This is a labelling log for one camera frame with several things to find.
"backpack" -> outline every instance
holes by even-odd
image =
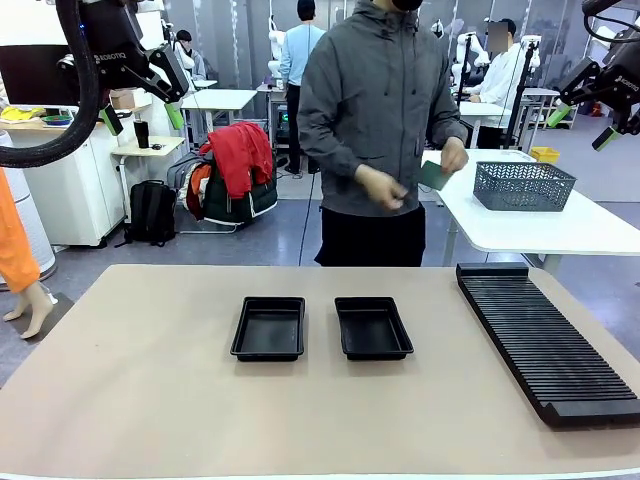
[[[126,226],[124,242],[148,242],[157,247],[175,238],[173,211],[176,192],[161,180],[147,180],[131,187],[131,223]]]
[[[195,153],[188,153],[167,170],[167,185],[174,190],[184,187],[187,180],[187,173],[193,170],[193,166],[204,163],[205,160]]]

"computer monitor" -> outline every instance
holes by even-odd
[[[57,65],[68,54],[67,45],[0,46],[0,75],[9,103],[51,108],[77,107],[80,99],[78,87],[63,75]]]

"mannequin leg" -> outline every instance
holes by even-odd
[[[11,320],[20,318],[28,306],[29,300],[27,299],[27,296],[24,294],[24,292],[20,293],[16,308],[14,308],[12,312],[7,313],[4,317],[2,317],[2,319],[5,322],[10,322]]]
[[[27,287],[26,290],[22,292],[21,296],[25,296],[27,298],[33,312],[29,328],[20,336],[20,338],[26,340],[27,338],[35,337],[40,333],[40,329],[42,328],[42,324],[47,318],[47,315],[49,315],[51,310],[53,310],[53,303],[51,303],[51,298],[49,298],[49,295],[45,293],[39,282]]]
[[[6,280],[9,290],[20,294],[17,308],[5,315],[5,320],[14,320],[31,305],[33,316],[23,339],[40,332],[53,303],[38,282],[40,267],[33,258],[29,239],[24,231],[9,190],[9,184],[0,168],[0,275]]]

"yellow box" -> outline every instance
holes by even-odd
[[[533,147],[531,156],[538,162],[556,163],[560,158],[560,152],[551,147]]]

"black slotted rack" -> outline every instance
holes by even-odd
[[[640,400],[529,280],[524,264],[458,265],[458,285],[540,418],[640,423]]]

